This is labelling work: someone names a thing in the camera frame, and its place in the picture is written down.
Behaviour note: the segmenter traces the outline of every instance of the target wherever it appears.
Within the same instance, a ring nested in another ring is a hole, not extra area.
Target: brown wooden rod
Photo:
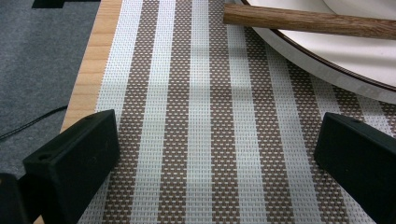
[[[330,35],[396,39],[396,21],[225,4],[224,23]]]

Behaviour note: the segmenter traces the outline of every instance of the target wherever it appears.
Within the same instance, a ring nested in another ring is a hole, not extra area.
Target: black cable
[[[44,118],[46,118],[46,117],[49,117],[49,116],[51,116],[52,114],[55,114],[55,113],[57,113],[57,112],[59,112],[59,111],[66,110],[66,109],[67,109],[67,105],[64,105],[64,106],[61,106],[61,107],[56,108],[56,109],[54,109],[54,110],[51,110],[51,111],[48,112],[47,114],[45,114],[45,115],[43,115],[43,116],[41,116],[41,117],[39,117],[39,118],[37,118],[37,119],[34,119],[34,120],[30,121],[29,123],[23,124],[21,127],[17,128],[17,129],[14,129],[14,130],[12,130],[11,132],[4,133],[4,134],[0,135],[0,140],[3,140],[3,139],[5,139],[5,138],[8,138],[8,137],[10,137],[10,136],[13,135],[13,134],[18,133],[18,132],[20,132],[20,131],[22,131],[22,130],[24,130],[24,129],[26,129],[26,128],[28,128],[28,127],[34,125],[34,124],[36,124],[36,123],[39,122],[40,120],[42,120],[42,119],[44,119]]]

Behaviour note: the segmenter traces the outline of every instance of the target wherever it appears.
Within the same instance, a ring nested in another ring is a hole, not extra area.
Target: brown stripe
[[[327,174],[319,170],[314,160],[314,150],[318,141],[321,116],[309,75],[288,62],[291,85],[295,92],[300,123],[303,128],[304,143],[307,149],[311,173],[318,193],[318,208],[323,222],[347,223],[348,216],[339,185]]]
[[[245,28],[247,57],[259,135],[262,180],[267,220],[292,223],[290,186],[277,125],[275,99],[262,39],[251,28]]]
[[[332,86],[332,89],[340,106],[341,114],[364,121],[363,112],[356,94],[335,86]]]
[[[396,105],[380,102],[381,108],[384,111],[385,117],[388,120],[393,137],[396,138]]]
[[[191,1],[176,1],[158,221],[182,223],[186,214],[191,52]]]
[[[213,221],[239,223],[233,105],[223,1],[209,1]]]
[[[158,1],[144,1],[120,121],[120,162],[110,177],[103,221],[130,223],[134,177],[158,16]]]

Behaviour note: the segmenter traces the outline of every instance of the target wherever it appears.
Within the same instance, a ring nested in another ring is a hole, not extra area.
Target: woven placemat
[[[124,0],[97,111],[120,163],[80,223],[372,223],[319,170],[329,111],[396,135],[396,106],[288,62],[223,1]]]

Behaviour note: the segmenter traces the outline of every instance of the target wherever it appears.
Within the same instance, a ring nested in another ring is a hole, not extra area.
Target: floor
[[[33,2],[0,1],[0,135],[68,104],[99,7]],[[0,173],[22,176],[21,161],[59,133],[64,113],[0,140]]]

